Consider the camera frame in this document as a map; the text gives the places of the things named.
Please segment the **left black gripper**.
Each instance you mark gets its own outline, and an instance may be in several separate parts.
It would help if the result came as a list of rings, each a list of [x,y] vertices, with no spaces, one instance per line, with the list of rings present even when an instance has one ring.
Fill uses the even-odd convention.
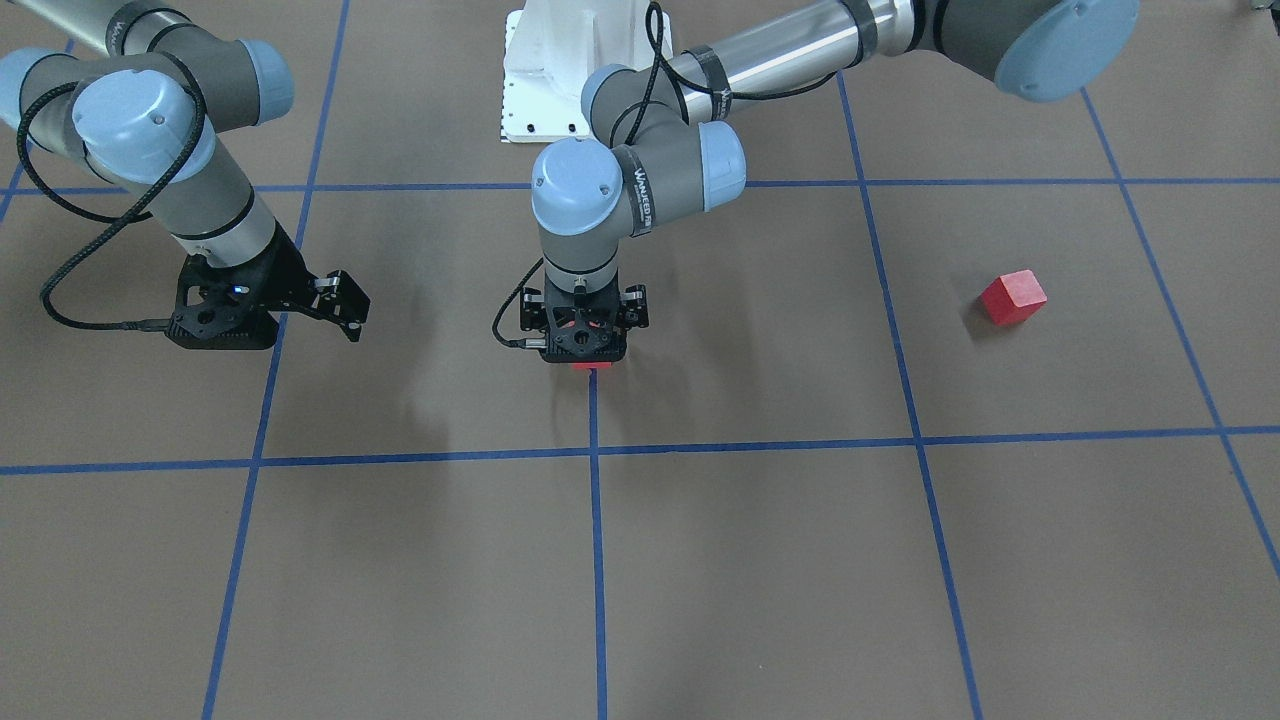
[[[520,328],[568,340],[613,340],[650,324],[646,287],[616,282],[594,292],[566,292],[549,283],[520,292]]]

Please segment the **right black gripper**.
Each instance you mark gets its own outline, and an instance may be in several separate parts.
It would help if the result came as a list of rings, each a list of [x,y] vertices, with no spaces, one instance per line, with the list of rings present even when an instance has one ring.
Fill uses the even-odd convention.
[[[370,299],[344,270],[317,278],[280,224],[268,246],[250,261],[216,268],[204,255],[186,259],[186,309],[210,315],[230,307],[239,316],[264,311],[302,313],[340,328],[358,342],[369,318]]]

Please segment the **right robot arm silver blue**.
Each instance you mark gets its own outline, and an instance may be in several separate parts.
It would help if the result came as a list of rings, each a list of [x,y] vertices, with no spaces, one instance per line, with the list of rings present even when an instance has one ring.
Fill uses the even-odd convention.
[[[278,313],[298,313],[357,341],[369,296],[346,272],[316,275],[220,141],[284,117],[294,79],[260,40],[224,40],[164,1],[27,1],[24,9],[102,53],[88,61],[46,47],[3,59],[3,120],[31,182],[102,224],[38,296],[79,331],[160,332],[184,348],[256,350]],[[124,228],[157,222],[186,251],[169,316],[78,322],[54,290]]]

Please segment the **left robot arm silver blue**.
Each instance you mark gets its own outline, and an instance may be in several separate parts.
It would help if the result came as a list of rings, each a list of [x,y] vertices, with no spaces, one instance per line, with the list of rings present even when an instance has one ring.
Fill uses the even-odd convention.
[[[644,17],[652,63],[607,65],[580,94],[582,138],[543,149],[531,206],[544,275],[517,283],[522,336],[548,363],[614,361],[649,323],[646,290],[622,287],[620,243],[737,199],[748,163],[730,115],[818,90],[879,55],[937,53],[1004,94],[1055,102],[1125,47],[1137,1],[815,1],[732,37],[663,51],[664,17]]]

